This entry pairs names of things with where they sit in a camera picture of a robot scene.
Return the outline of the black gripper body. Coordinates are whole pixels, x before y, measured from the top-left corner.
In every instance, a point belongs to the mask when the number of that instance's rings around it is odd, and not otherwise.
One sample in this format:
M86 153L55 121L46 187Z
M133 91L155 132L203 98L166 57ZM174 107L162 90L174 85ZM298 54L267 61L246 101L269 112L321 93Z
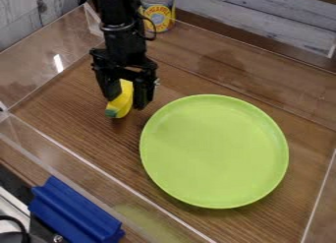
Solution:
M121 79L130 82L135 78L157 79L157 64L142 53L131 55L126 61L114 58L106 49L93 48L89 54L93 58L93 71L95 68L119 69Z

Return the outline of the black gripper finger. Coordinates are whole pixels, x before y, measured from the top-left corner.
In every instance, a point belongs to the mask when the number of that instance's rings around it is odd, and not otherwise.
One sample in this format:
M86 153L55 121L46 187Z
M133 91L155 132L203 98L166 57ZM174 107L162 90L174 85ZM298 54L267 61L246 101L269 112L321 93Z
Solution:
M103 98L107 101L114 100L122 92L119 83L121 70L95 68L94 73Z
M153 99L154 93L154 81L153 78L135 78L133 86L133 108L141 110Z

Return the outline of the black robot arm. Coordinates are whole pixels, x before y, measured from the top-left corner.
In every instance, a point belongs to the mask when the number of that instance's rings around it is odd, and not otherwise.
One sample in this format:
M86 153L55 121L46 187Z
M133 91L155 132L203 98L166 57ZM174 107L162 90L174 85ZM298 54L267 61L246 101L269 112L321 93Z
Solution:
M139 0L95 0L105 47L91 48L91 70L107 101L122 94L121 80L130 82L131 107L141 110L151 101L157 64L146 57L143 16Z

